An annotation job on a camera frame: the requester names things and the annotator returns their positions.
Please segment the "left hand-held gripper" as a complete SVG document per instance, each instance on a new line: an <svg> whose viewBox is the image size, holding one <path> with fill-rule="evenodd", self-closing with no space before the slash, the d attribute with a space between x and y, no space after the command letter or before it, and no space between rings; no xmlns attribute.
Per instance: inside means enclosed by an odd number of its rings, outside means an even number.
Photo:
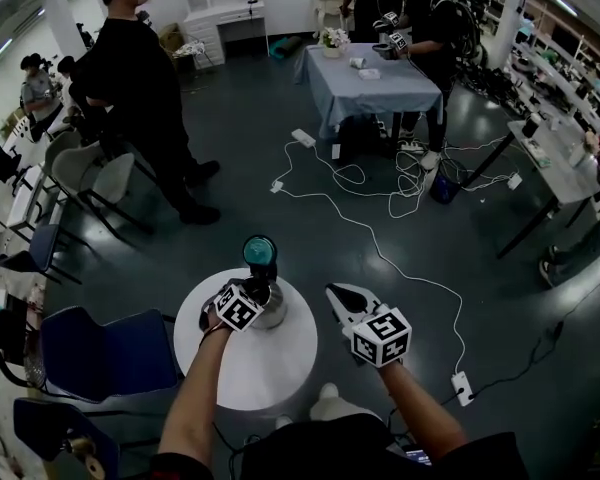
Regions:
<svg viewBox="0 0 600 480"><path fill-rule="evenodd" d="M229 280L202 305L199 328L203 332L211 329L209 313L215 312L219 323L233 331L243 332L264 312L264 308L246 291L245 280Z"/></svg>

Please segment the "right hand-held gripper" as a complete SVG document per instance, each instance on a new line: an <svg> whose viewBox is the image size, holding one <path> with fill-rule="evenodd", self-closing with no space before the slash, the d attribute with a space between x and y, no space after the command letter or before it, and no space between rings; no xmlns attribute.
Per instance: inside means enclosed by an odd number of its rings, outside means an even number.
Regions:
<svg viewBox="0 0 600 480"><path fill-rule="evenodd" d="M351 328L350 351L356 359L379 369L408 352L412 326L397 307L379 306L373 292L347 283L327 284L325 294L343 327L351 325L351 314L372 313Z"/></svg>

